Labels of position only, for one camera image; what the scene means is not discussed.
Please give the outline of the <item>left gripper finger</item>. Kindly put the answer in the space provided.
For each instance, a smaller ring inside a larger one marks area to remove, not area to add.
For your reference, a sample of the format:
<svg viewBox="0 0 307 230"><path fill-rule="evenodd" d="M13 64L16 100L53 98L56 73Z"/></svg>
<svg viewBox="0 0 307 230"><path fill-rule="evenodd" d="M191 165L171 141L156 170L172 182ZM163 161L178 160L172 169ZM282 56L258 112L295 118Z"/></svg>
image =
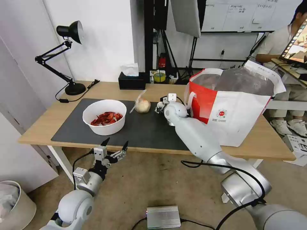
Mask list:
<svg viewBox="0 0 307 230"><path fill-rule="evenodd" d="M126 156L127 149L128 149L128 141L123 145L120 151L112 153L110 155L110 163L117 163L119 160L123 159Z"/></svg>
<svg viewBox="0 0 307 230"><path fill-rule="evenodd" d="M109 140L110 140L110 137L108 137L107 139L105 139L102 143L101 143L101 145L100 145L100 149L101 150L107 150L107 144L108 144L108 142L109 142Z"/></svg>

